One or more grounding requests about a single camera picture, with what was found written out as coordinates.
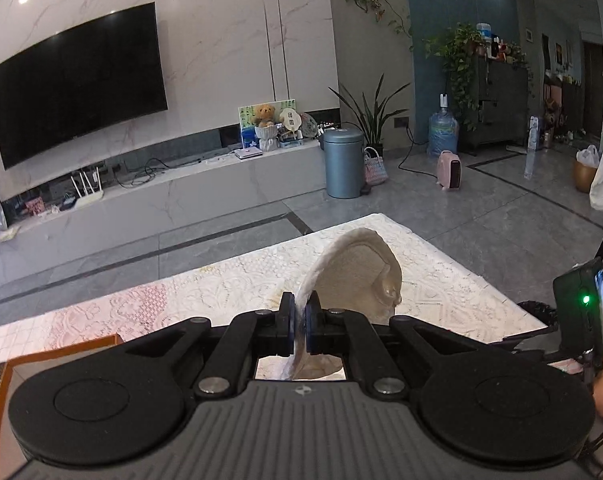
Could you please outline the hanging ivy vine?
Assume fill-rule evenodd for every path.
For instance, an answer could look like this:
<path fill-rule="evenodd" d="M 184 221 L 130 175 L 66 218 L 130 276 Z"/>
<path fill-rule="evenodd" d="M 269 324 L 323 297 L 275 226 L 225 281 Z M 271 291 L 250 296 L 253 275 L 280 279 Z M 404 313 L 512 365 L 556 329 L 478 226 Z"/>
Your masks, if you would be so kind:
<path fill-rule="evenodd" d="M 365 14 L 371 14 L 377 24 L 385 24 L 396 36 L 408 40 L 410 52 L 414 51 L 411 16 L 405 9 L 400 10 L 390 0 L 344 0 Z"/>

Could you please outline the pink space heater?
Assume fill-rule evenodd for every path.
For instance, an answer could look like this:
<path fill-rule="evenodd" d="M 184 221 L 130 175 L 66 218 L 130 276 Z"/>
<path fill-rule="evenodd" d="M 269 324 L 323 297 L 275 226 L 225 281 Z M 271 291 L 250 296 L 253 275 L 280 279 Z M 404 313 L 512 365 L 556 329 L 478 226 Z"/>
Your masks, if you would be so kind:
<path fill-rule="evenodd" d="M 442 151 L 437 160 L 437 183 L 445 191 L 458 190 L 462 182 L 462 162 L 457 154 Z"/>

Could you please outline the white marble tv console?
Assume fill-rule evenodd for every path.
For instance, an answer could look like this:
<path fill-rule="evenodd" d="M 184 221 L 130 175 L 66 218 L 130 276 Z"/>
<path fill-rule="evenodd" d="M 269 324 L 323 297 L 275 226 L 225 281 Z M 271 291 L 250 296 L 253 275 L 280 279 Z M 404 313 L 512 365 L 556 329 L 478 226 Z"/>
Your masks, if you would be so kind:
<path fill-rule="evenodd" d="M 317 141 L 240 160 L 233 154 L 115 185 L 79 209 L 30 218 L 0 242 L 0 286 L 96 252 L 325 188 Z"/>

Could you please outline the white lace tablecloth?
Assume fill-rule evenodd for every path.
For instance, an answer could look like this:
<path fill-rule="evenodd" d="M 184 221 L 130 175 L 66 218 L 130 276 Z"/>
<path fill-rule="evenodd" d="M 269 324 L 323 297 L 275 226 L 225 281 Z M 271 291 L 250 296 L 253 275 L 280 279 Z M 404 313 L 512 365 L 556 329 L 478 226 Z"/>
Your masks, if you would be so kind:
<path fill-rule="evenodd" d="M 275 308 L 329 245 L 356 228 L 385 240 L 402 269 L 401 314 L 482 342 L 542 324 L 481 276 L 383 214 L 208 264 L 149 284 L 0 326 L 0 363 L 112 334 L 123 340 L 202 315 L 224 325 L 240 312 Z"/>

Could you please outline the blue water jug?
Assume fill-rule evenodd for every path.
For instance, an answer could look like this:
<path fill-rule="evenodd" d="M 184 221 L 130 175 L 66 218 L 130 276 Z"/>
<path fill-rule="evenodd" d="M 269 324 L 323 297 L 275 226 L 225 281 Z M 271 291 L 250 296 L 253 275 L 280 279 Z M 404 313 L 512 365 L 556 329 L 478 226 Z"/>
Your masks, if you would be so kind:
<path fill-rule="evenodd" d="M 439 110 L 428 122 L 427 154 L 439 157 L 443 152 L 458 151 L 459 124 L 449 110 L 448 96 L 440 94 Z"/>

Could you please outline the blue grey trash bin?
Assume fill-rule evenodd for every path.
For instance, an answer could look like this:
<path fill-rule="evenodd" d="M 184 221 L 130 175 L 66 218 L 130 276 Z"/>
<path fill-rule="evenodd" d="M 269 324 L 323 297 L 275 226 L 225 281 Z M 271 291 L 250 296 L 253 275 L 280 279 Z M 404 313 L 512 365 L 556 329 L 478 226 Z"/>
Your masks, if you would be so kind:
<path fill-rule="evenodd" d="M 351 200 L 364 187 L 364 135 L 358 129 L 327 129 L 322 136 L 326 193 Z"/>

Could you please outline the teddy bear bouquet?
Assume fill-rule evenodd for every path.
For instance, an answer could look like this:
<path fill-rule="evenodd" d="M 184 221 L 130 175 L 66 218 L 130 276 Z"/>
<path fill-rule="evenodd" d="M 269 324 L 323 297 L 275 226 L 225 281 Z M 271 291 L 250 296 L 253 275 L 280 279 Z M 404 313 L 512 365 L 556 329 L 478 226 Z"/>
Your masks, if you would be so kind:
<path fill-rule="evenodd" d="M 275 122 L 276 108 L 269 103 L 259 104 L 254 107 L 254 132 L 256 133 L 259 148 L 262 152 L 277 149 L 278 129 Z"/>

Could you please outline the dark cabinet with plants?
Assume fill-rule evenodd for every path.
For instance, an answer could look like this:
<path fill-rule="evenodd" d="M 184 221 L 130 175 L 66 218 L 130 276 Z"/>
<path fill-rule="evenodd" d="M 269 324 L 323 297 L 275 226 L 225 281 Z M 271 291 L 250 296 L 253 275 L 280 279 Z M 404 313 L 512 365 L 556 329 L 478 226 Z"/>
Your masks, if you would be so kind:
<path fill-rule="evenodd" d="M 460 23 L 426 39 L 425 52 L 443 69 L 460 151 L 524 142 L 531 75 L 519 44 L 495 35 L 486 23 Z"/>

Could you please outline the orange storage box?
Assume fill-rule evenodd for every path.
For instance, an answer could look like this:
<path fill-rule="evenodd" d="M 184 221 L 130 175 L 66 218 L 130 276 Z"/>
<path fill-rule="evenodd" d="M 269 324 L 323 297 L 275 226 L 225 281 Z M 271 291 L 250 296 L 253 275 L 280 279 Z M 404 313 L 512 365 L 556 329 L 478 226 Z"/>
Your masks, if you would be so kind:
<path fill-rule="evenodd" d="M 84 358 L 97 351 L 122 344 L 118 334 L 82 341 L 70 346 L 17 356 L 0 366 L 0 479 L 7 479 L 27 459 L 17 442 L 8 418 L 10 399 L 29 378 L 55 366 Z"/>

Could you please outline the potted snake plant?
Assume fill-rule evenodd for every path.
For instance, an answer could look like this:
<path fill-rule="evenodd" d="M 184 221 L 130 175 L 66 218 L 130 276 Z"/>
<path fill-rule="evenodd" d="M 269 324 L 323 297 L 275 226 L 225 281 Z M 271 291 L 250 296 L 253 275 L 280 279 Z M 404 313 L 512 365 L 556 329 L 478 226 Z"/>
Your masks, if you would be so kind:
<path fill-rule="evenodd" d="M 383 145 L 384 128 L 390 119 L 397 118 L 407 111 L 406 108 L 397 108 L 390 110 L 390 102 L 399 94 L 407 90 L 411 84 L 406 82 L 398 89 L 390 92 L 388 96 L 382 96 L 385 75 L 379 77 L 379 82 L 373 92 L 373 98 L 367 99 L 367 95 L 362 92 L 359 98 L 356 98 L 343 84 L 338 84 L 338 90 L 329 88 L 333 96 L 336 96 L 339 102 L 350 110 L 355 118 L 355 125 L 364 135 L 367 145 L 372 148 Z"/>

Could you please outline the golden basket with bag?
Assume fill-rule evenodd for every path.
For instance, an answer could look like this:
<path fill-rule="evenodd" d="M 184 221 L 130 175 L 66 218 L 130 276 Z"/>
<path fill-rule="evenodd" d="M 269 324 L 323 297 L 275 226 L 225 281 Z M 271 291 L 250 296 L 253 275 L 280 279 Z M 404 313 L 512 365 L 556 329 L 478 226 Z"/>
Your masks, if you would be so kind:
<path fill-rule="evenodd" d="M 599 168 L 600 154 L 594 144 L 576 153 L 573 177 L 575 187 L 579 192 L 589 193 L 597 168 Z"/>

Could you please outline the black wall television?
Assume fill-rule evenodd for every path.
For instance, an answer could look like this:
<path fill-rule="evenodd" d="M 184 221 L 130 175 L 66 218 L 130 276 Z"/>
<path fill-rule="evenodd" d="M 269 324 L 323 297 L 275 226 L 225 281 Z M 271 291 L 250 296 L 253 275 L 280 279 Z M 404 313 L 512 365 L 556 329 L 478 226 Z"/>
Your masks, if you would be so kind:
<path fill-rule="evenodd" d="M 2 163 L 167 107 L 155 4 L 96 18 L 0 64 Z"/>

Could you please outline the white wifi router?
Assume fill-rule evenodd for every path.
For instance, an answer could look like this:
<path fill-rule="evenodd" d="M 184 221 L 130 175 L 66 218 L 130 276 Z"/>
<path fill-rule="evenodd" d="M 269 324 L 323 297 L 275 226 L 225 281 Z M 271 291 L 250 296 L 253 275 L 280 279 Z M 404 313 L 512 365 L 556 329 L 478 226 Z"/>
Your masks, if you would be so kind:
<path fill-rule="evenodd" d="M 103 184 L 97 166 L 80 169 L 70 174 L 70 179 L 77 196 L 74 208 L 78 209 L 91 205 L 103 198 Z"/>

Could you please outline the pastel woven basket bag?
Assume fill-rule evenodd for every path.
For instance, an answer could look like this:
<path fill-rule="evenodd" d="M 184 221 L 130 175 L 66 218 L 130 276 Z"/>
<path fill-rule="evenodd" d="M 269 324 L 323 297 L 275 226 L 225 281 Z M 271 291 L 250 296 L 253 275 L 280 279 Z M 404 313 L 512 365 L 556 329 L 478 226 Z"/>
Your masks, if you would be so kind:
<path fill-rule="evenodd" d="M 381 185 L 388 180 L 384 159 L 379 152 L 367 146 L 364 148 L 364 178 L 370 186 Z"/>

